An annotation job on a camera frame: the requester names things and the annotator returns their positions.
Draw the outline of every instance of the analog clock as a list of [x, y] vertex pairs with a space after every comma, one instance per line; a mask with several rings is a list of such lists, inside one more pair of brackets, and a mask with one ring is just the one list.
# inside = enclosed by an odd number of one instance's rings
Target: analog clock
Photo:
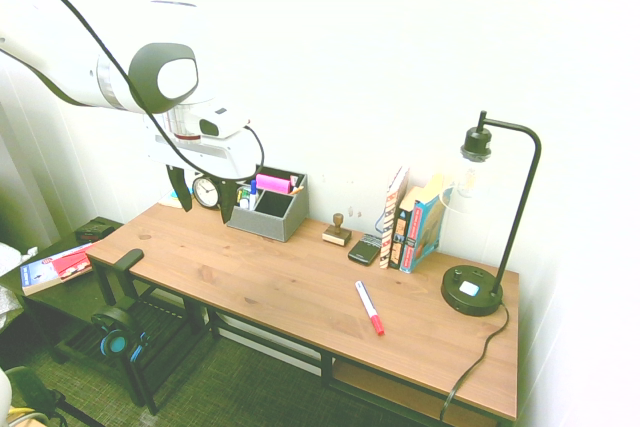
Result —
[[219, 207], [220, 195], [216, 185], [209, 177], [197, 177], [193, 181], [193, 194], [201, 206], [207, 209]]

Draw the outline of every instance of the blue headphones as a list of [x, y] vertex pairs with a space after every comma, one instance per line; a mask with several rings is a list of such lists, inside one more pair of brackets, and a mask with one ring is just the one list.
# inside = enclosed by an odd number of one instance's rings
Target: blue headphones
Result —
[[131, 360], [135, 360], [142, 349], [149, 345], [150, 338], [138, 322], [117, 307], [101, 307], [91, 316], [91, 322], [106, 333], [100, 343], [100, 351], [106, 357], [125, 355], [137, 343], [138, 347], [131, 356]]

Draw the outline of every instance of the desk top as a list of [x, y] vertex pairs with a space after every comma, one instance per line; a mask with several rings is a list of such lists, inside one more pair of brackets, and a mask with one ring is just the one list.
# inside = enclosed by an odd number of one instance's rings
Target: desk top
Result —
[[[306, 219], [286, 243], [222, 224], [194, 202], [190, 212], [154, 205], [91, 250], [113, 264], [134, 248], [144, 259], [131, 272], [325, 350], [448, 394], [506, 318], [500, 308], [469, 317], [440, 294], [444, 272], [460, 263], [430, 254], [412, 274], [351, 262], [347, 247], [322, 241], [328, 224]], [[355, 289], [362, 280], [385, 328], [378, 336]], [[518, 274], [505, 272], [511, 320], [456, 398], [515, 420], [517, 412]]]

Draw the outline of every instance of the black chair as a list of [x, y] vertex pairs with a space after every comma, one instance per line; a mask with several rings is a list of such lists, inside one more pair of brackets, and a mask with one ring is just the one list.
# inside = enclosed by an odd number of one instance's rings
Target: black chair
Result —
[[104, 427], [97, 420], [69, 404], [63, 394], [54, 389], [47, 389], [42, 380], [30, 368], [15, 367], [5, 371], [5, 374], [7, 374], [12, 388], [20, 393], [26, 407], [33, 409], [36, 413], [44, 414], [47, 419], [60, 419], [61, 425], [67, 425], [66, 419], [57, 412], [57, 409], [60, 409], [89, 427]]

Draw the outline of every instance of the marker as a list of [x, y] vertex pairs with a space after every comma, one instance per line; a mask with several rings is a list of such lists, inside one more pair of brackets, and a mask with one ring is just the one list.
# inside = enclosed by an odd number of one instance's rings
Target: marker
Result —
[[384, 334], [384, 327], [382, 327], [382, 322], [380, 321], [378, 312], [376, 312], [373, 302], [371, 302], [371, 297], [369, 297], [369, 293], [361, 280], [356, 282], [356, 290], [358, 291], [358, 294], [360, 294], [360, 299], [362, 299], [364, 308], [367, 310], [367, 314], [369, 314], [369, 318], [371, 319], [371, 323], [376, 329], [377, 334]]
[[249, 210], [256, 210], [256, 200], [258, 197], [258, 190], [256, 188], [256, 181], [251, 181], [251, 193], [249, 194]]

